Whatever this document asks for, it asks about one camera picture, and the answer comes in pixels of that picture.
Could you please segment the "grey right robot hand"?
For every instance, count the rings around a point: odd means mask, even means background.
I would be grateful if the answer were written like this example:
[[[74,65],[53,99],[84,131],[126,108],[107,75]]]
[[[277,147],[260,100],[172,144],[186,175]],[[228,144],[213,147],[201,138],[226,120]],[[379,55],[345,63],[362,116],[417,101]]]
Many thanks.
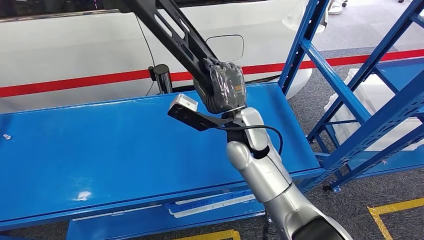
[[[206,81],[194,79],[193,85],[209,113],[221,114],[246,106],[246,83],[239,65],[217,61],[208,62],[206,68]]]

